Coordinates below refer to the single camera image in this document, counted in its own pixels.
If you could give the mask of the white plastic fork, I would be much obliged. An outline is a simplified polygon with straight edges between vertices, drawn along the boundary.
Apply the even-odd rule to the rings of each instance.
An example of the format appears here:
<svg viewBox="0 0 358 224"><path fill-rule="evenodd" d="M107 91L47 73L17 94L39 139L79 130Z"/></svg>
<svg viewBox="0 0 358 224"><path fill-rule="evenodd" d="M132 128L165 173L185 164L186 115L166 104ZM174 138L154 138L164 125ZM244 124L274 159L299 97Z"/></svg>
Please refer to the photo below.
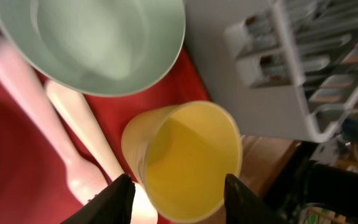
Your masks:
<svg viewBox="0 0 358 224"><path fill-rule="evenodd" d="M87 204L107 187L102 172L72 143L34 69L1 36L0 84L52 145L64 163L67 186L81 204Z"/></svg>

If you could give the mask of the mint green bowl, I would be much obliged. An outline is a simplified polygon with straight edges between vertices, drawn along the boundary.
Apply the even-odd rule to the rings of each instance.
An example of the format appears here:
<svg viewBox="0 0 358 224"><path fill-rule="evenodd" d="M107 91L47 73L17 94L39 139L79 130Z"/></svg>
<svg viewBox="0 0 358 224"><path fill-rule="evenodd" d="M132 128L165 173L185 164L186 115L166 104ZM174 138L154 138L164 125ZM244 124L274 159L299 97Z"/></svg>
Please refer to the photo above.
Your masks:
<svg viewBox="0 0 358 224"><path fill-rule="evenodd" d="M182 0L0 0L0 29L49 79L96 96L144 91L172 69Z"/></svg>

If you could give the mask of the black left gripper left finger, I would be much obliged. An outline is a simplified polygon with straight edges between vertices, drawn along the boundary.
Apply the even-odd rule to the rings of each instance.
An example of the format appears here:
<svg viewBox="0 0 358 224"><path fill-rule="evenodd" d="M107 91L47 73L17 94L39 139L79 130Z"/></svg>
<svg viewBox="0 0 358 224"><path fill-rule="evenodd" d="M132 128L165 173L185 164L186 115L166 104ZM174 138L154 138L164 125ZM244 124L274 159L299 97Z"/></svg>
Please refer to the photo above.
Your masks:
<svg viewBox="0 0 358 224"><path fill-rule="evenodd" d="M135 184L122 174L63 224L130 224Z"/></svg>

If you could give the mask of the yellow plastic cup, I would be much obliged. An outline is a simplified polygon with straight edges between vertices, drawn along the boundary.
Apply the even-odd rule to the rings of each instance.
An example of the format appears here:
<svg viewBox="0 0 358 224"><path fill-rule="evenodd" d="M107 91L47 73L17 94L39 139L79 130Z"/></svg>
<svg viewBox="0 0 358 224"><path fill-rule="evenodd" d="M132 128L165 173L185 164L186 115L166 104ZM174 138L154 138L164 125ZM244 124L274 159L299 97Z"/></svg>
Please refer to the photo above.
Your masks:
<svg viewBox="0 0 358 224"><path fill-rule="evenodd" d="M239 128L210 101L134 117L123 130L121 148L152 205L177 223L200 222L218 211L226 175L238 176L242 166Z"/></svg>

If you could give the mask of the white plastic spoon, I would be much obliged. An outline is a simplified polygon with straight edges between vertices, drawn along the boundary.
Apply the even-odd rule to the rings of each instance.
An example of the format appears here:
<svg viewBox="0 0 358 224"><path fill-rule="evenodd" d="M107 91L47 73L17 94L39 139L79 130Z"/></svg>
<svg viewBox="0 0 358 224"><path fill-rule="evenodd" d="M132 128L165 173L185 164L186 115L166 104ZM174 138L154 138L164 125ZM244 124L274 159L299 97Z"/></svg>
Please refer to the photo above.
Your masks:
<svg viewBox="0 0 358 224"><path fill-rule="evenodd" d="M84 95L61 84L49 80L45 84L49 100L77 135L87 150L96 159L111 180L124 173L109 143L107 142ZM151 204L145 190L135 184L132 206L132 223L157 224L158 213Z"/></svg>

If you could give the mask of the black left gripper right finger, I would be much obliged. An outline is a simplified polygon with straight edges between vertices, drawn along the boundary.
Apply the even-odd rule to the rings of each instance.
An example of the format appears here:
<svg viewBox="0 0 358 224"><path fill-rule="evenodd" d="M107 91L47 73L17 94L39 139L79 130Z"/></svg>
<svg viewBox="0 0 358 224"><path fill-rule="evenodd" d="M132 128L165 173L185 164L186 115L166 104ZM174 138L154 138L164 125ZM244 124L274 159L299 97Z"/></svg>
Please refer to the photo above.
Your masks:
<svg viewBox="0 0 358 224"><path fill-rule="evenodd" d="M285 224L235 175L227 174L224 183L226 224Z"/></svg>

